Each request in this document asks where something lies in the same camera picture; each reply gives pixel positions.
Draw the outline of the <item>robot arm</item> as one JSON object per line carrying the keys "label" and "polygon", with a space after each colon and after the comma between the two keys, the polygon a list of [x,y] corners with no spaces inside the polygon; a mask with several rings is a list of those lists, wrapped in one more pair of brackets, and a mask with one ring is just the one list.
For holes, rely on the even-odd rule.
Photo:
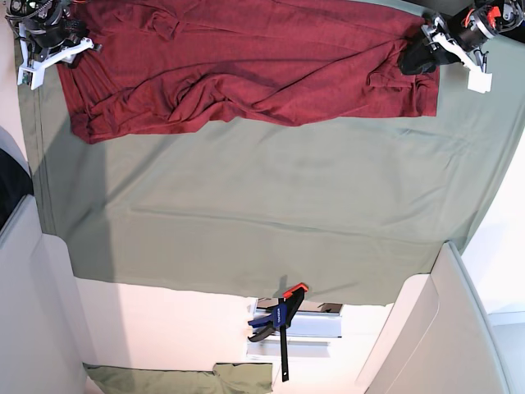
{"label": "robot arm", "polygon": [[74,6],[86,1],[6,1],[5,19],[21,45],[23,62],[19,67],[24,77],[48,59],[71,64],[76,55],[71,51],[89,40],[87,25],[71,14]]}
{"label": "robot arm", "polygon": [[476,1],[454,16],[428,16],[421,32],[399,58],[407,76],[431,73],[439,66],[460,63],[470,71],[486,73],[482,46],[524,22],[522,1]]}

